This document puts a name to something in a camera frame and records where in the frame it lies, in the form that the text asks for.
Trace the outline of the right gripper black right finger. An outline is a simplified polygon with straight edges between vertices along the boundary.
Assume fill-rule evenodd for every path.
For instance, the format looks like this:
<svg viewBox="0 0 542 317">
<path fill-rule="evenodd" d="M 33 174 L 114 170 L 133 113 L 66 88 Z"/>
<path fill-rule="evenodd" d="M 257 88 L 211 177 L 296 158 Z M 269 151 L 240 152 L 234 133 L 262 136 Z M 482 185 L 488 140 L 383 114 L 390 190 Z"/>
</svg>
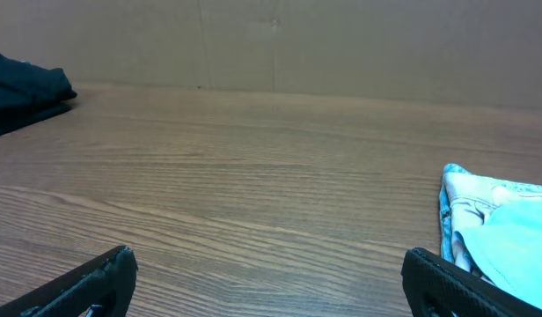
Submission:
<svg viewBox="0 0 542 317">
<path fill-rule="evenodd" d="M 542 317 L 542 309 L 421 247 L 406 251 L 401 275 L 414 317 Z"/>
</svg>

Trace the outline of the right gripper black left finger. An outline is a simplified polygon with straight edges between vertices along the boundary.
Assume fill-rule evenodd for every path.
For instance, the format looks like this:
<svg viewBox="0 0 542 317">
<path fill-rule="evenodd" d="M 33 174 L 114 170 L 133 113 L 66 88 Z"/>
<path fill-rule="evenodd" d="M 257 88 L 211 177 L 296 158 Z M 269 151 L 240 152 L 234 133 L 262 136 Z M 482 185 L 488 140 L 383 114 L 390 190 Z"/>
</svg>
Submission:
<svg viewBox="0 0 542 317">
<path fill-rule="evenodd" d="M 0 306 L 0 317 L 125 317 L 137 271 L 134 252 L 115 247 Z"/>
</svg>

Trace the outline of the light blue printed t-shirt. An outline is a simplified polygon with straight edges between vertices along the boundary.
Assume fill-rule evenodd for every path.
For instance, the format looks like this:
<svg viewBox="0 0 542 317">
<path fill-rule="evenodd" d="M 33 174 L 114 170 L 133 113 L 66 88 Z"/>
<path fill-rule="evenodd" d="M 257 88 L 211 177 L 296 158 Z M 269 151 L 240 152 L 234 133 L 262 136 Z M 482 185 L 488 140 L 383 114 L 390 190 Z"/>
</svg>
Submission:
<svg viewBox="0 0 542 317">
<path fill-rule="evenodd" d="M 456 234 L 497 288 L 542 309 L 542 201 L 503 205 Z"/>
</svg>

